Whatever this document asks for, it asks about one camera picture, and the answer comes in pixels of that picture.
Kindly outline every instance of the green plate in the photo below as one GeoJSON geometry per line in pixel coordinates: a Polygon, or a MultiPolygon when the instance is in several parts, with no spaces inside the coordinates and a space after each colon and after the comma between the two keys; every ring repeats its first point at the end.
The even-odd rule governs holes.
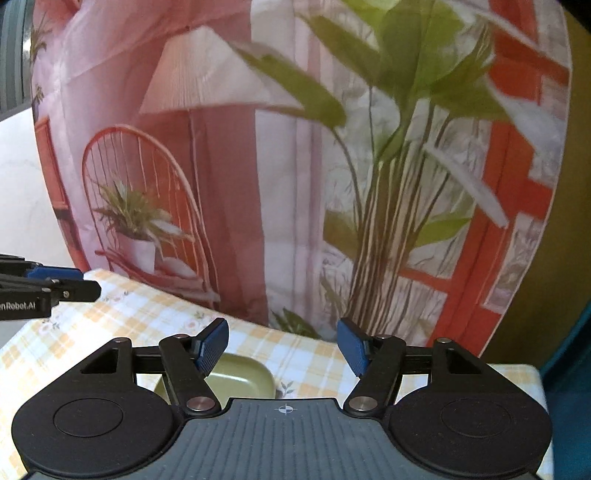
{"type": "MultiPolygon", "coordinates": [[[[275,380],[265,365],[252,358],[224,353],[205,379],[222,405],[234,398],[275,398],[275,380]]],[[[154,390],[170,403],[162,379],[154,390]]]]}

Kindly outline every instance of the yellow wall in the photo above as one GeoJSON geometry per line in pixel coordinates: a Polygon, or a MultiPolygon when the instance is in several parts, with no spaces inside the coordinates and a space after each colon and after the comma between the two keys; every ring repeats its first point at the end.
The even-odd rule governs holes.
{"type": "Polygon", "coordinates": [[[483,358],[542,366],[591,300],[591,34],[567,15],[573,78],[566,149],[534,262],[483,358]]]}

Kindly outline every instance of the printed backdrop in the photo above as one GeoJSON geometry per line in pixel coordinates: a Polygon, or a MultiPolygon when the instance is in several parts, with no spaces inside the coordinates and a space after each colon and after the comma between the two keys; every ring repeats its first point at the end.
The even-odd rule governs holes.
{"type": "Polygon", "coordinates": [[[550,213],[555,0],[37,0],[31,63],[75,263],[252,322],[481,353],[550,213]]]}

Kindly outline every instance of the white flower pot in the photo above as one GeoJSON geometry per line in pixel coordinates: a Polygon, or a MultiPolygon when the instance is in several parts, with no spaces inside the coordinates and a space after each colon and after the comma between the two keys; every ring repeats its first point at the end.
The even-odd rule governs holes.
{"type": "Polygon", "coordinates": [[[119,249],[127,261],[140,270],[154,275],[156,245],[150,240],[136,240],[122,233],[118,234],[119,249]]]}

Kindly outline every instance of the yellow checkered fabric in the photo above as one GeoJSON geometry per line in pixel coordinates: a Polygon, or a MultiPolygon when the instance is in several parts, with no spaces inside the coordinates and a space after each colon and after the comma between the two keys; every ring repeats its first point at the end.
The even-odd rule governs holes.
{"type": "MultiPolygon", "coordinates": [[[[175,333],[196,335],[219,314],[114,273],[96,270],[86,278],[102,286],[93,304],[63,303],[51,319],[32,320],[0,349],[0,479],[25,474],[11,438],[19,407],[46,385],[114,337],[131,338],[135,346],[156,345],[175,333]]],[[[264,364],[282,398],[334,397],[342,406],[357,379],[335,344],[299,337],[225,316],[230,325],[227,352],[264,364]]],[[[545,406],[537,370],[527,365],[494,365],[545,406]]],[[[138,383],[153,389],[154,375],[138,383]]],[[[426,375],[404,377],[398,398],[426,385],[426,375]]],[[[551,449],[538,471],[551,480],[551,449]]]]}

